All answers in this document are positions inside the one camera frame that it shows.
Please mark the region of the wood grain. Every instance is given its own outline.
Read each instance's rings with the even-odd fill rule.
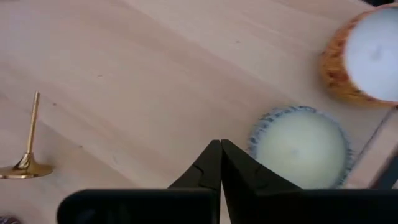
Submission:
[[[39,90],[35,150],[57,169],[1,180],[0,212],[54,223],[78,189],[166,187],[212,139],[246,148],[275,106],[327,111],[359,152],[386,110],[330,98],[317,60],[367,9],[354,0],[1,1],[0,165],[22,154]],[[224,202],[221,212],[228,223]]]

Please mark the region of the gold stand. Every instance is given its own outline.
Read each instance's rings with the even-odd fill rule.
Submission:
[[[40,93],[35,92],[35,98],[32,110],[32,119],[30,121],[29,138],[27,142],[27,152],[15,166],[0,168],[0,178],[2,179],[27,179],[34,177],[42,177],[51,174],[52,166],[38,164],[32,152],[33,138],[35,133],[37,107],[39,106]]]

